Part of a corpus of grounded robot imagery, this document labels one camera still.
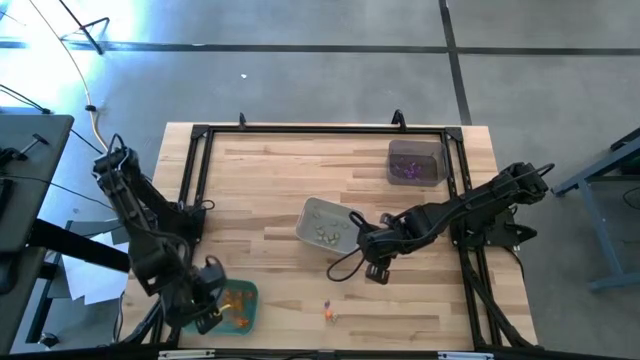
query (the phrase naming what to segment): wooden tabletop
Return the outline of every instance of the wooden tabletop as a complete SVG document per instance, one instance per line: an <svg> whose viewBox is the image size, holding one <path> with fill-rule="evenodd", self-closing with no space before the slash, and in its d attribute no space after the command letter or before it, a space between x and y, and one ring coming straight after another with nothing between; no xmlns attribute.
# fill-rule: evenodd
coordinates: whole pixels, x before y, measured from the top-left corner
<svg viewBox="0 0 640 360"><path fill-rule="evenodd" d="M165 131L153 184L169 200L178 198L192 125L169 123ZM489 130L468 126L463 133L476 187L497 173ZM338 256L295 236L298 215L310 196L360 210L372 223L383 212L446 201L445 182L431 188L388 183L385 161L393 139L439 141L431 135L217 134L204 195L216 207L207 214L194 264L203 266L206 255L215 255L229 278L253 281L259 290L258 317L248 336L183 332L180 346L471 349L460 261L448 231L432 245L394 260L386 286L365 280L365 266L346 282L329 281L325 270ZM202 148L201 144L189 199L194 198ZM459 175L455 156L454 170ZM334 276L348 273L358 260L359 256L345 261ZM487 260L497 303L521 334L535 343L518 264L499 248L488 248ZM325 321L326 300L338 314L335 323ZM130 276L121 338L135 328L154 301ZM488 341L481 305L479 313Z"/></svg>

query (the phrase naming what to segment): plastic container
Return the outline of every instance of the plastic container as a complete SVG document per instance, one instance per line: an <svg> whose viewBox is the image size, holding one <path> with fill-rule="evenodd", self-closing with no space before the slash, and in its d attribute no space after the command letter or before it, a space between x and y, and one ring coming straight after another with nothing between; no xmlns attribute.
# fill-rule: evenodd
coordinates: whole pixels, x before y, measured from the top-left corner
<svg viewBox="0 0 640 360"><path fill-rule="evenodd" d="M440 142L392 140L387 180L393 185L436 186L449 176L443 153Z"/></svg>
<svg viewBox="0 0 640 360"><path fill-rule="evenodd" d="M238 294L242 294L242 305L238 306ZM207 335L248 335L253 330L258 313L258 288L251 281L227 279L227 284L218 298L218 308L231 303L232 307L222 313L223 320L211 329ZM246 326L239 326L238 320L246 319ZM185 327L185 331L197 333L193 323Z"/></svg>
<svg viewBox="0 0 640 360"><path fill-rule="evenodd" d="M359 211L329 201L310 197L302 208L296 236L306 243L346 255L358 247L358 227L349 220Z"/></svg>

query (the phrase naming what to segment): black desk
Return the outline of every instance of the black desk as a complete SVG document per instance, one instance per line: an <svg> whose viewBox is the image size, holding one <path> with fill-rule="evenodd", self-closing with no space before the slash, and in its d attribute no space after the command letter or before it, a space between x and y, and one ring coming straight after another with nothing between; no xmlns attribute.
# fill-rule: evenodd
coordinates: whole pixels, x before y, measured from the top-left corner
<svg viewBox="0 0 640 360"><path fill-rule="evenodd" d="M0 295L0 309L3 311L0 354L11 349L33 285L41 275L47 249L128 271L126 254L36 218L49 188L47 182L53 178L72 124L73 118L65 115L0 115L0 147L22 149L32 140L34 133L49 142L49 145L35 145L26 154L26 161L13 161L0 169L0 178L6 177L15 182L0 218L0 275L7 273L10 264L13 264L12 270L16 274L11 290ZM11 176L37 178L45 182ZM55 269L45 271L43 276L53 278Z"/></svg>

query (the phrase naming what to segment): gray floor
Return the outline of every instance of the gray floor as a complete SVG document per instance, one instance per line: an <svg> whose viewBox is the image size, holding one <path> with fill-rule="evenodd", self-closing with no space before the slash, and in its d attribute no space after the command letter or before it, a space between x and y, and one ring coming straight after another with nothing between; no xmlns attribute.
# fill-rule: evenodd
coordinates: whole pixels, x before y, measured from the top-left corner
<svg viewBox="0 0 640 360"><path fill-rule="evenodd" d="M73 30L56 2L36 3L57 31ZM68 3L86 20L110 16L106 38L114 41L445 44L437 0L200 0L187 7L178 0ZM450 0L449 8L460 46L640 46L635 16L640 3L632 0ZM34 46L0 50L0 82L73 115L74 129L97 144L66 55L28 3L14 1L8 13L28 26L5 18L0 36L28 39ZM74 51L74 56L100 108L103 134L122 134L140 152L147 174L153 173L168 121L235 121L242 111L249 121L386 123L401 108L412 124L460 124L447 55L108 52L99 57ZM602 156L640 124L640 57L465 55L460 62L472 122L490 127L499 165L555 162L550 184ZM0 104L12 103L0 98ZM90 175L94 157L72 137L54 181L103 198ZM602 201L612 204L608 217L634 218L636 210L619 200L630 186L602 191ZM113 214L51 189L40 217L64 224ZM586 283L606 275L607 268L577 194L561 200L549 196L522 208L518 220L539 231L521 257L540 344L640 358L640 287L588 291ZM623 246L633 240L627 238L632 228L614 230L621 252L637 254L640 245ZM628 259L630 268L638 267L637 258ZM103 344L116 309L113 302L85 308L81 300L57 300L46 330L60 334L56 349ZM24 345L24 325L14 352L39 349Z"/></svg>

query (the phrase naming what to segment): white paper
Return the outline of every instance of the white paper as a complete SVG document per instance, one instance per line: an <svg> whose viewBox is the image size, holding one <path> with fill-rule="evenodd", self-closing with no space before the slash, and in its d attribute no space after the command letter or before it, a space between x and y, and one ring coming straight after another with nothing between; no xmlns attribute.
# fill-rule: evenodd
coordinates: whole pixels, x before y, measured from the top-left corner
<svg viewBox="0 0 640 360"><path fill-rule="evenodd" d="M113 245L111 233L103 233L91 240L110 246L124 253L129 243ZM85 305L117 299L127 286L128 274L94 265L83 260L62 255L71 299L84 296Z"/></svg>

